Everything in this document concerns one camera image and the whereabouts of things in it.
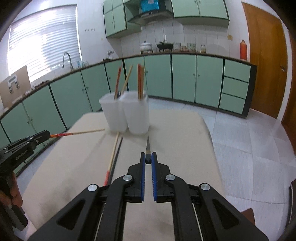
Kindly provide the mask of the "left hand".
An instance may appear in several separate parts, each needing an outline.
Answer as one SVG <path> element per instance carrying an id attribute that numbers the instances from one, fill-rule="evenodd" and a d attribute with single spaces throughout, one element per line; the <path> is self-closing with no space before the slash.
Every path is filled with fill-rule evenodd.
<path id="1" fill-rule="evenodd" d="M 17 179 L 15 173 L 11 173 L 10 177 L 8 177 L 8 180 L 10 181 L 10 195 L 7 195 L 3 191 L 3 185 L 1 185 L 1 203 L 3 205 L 8 205 L 8 206 L 18 206 L 22 207 L 23 205 L 23 199 L 17 184 Z"/>

